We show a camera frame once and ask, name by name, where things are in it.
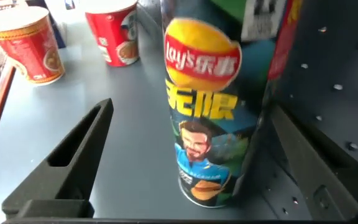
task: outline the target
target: noodle image on cup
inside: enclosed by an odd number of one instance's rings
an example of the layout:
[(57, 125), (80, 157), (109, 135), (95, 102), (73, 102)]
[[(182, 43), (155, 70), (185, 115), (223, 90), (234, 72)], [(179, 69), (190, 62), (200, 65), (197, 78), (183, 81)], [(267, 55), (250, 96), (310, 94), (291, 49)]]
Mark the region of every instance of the noodle image on cup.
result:
[(48, 15), (37, 6), (0, 11), (0, 46), (34, 85), (53, 83), (65, 73)]
[(86, 1), (85, 16), (105, 61), (113, 67), (137, 61), (137, 0)]

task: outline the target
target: cartoon man illustration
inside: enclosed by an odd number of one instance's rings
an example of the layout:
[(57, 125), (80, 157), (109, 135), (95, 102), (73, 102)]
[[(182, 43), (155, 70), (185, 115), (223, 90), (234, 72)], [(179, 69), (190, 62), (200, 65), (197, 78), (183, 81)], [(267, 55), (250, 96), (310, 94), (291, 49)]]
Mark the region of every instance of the cartoon man illustration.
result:
[(206, 158), (211, 150), (211, 132), (196, 121), (183, 121), (179, 124), (184, 149), (175, 143), (180, 168), (199, 179), (192, 188), (193, 195), (200, 200), (208, 200), (220, 193), (230, 171), (227, 167), (210, 163)]

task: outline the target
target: cylindrical can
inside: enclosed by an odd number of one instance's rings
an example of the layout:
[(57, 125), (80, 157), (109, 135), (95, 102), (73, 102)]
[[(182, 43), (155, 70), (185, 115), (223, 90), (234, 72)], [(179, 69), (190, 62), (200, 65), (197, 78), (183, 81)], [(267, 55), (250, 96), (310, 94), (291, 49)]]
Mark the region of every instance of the cylindrical can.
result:
[(241, 40), (245, 0), (161, 3), (180, 188), (198, 205), (221, 207), (239, 192), (253, 155), (275, 40)]
[(113, 67), (130, 65), (139, 58), (136, 3), (103, 0), (82, 5), (98, 47)]
[(55, 82), (65, 72), (48, 14), (37, 6), (0, 11), (0, 46), (34, 85)]

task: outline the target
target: gray metal surface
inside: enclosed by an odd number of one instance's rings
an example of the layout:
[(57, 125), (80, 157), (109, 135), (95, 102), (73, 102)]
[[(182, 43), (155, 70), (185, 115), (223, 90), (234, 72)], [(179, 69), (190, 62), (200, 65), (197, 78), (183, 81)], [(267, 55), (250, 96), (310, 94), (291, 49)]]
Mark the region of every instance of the gray metal surface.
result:
[(310, 220), (305, 199), (294, 181), (270, 118), (256, 132), (253, 142), (259, 153), (250, 170), (250, 180), (282, 220)]
[[(137, 18), (142, 26), (145, 28), (146, 32), (150, 38), (154, 41), (157, 47), (163, 49), (163, 35), (161, 27), (161, 12), (160, 11), (160, 1), (158, 4), (147, 4), (148, 0), (143, 0), (137, 5)], [(151, 16), (150, 13), (155, 13), (158, 9), (159, 16), (156, 19), (156, 15)]]
[(161, 1), (160, 0), (138, 0), (138, 5), (141, 5), (147, 14), (159, 26), (161, 25)]
[[(163, 55), (143, 28), (139, 31), (140, 60), (131, 66), (107, 66), (81, 21), (68, 26), (68, 47), (61, 51), (64, 77), (32, 88), (16, 75), (0, 122), (0, 222), (2, 201), (95, 103), (109, 97), (114, 116), (91, 194), (95, 217), (277, 218), (252, 179), (231, 207), (202, 208), (182, 195)], [(280, 189), (278, 194), (287, 190)]]

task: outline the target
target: printed man's face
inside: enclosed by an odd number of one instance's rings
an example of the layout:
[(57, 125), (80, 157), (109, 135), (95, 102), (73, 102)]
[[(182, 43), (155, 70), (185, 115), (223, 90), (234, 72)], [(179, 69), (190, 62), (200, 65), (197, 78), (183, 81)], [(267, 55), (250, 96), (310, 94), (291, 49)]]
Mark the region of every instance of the printed man's face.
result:
[(181, 137), (189, 161), (202, 161), (205, 159), (206, 153), (211, 149), (206, 134), (193, 133), (183, 128)]

